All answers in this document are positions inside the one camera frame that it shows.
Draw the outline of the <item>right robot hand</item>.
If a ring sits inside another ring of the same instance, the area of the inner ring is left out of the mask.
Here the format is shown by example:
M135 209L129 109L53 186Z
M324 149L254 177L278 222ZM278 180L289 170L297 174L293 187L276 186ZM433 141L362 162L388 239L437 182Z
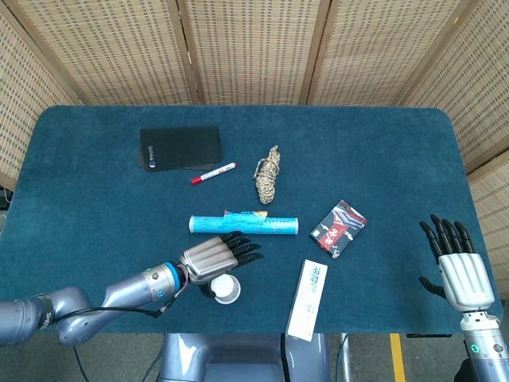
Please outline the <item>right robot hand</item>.
M487 310L495 301L488 272L476 252L471 236L459 221L450 222L432 214L432 225L419 223L429 242L442 284L419 278L422 287L461 313Z

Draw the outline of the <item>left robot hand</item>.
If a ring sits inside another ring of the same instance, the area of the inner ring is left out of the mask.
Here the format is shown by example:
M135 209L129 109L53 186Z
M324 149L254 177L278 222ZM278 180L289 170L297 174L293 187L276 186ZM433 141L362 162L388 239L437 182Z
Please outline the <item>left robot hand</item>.
M183 268L187 284L199 287L206 298L218 298L219 294L212 289L212 281L263 259L263 254L258 251L260 248L241 231L233 231L184 250L177 265Z

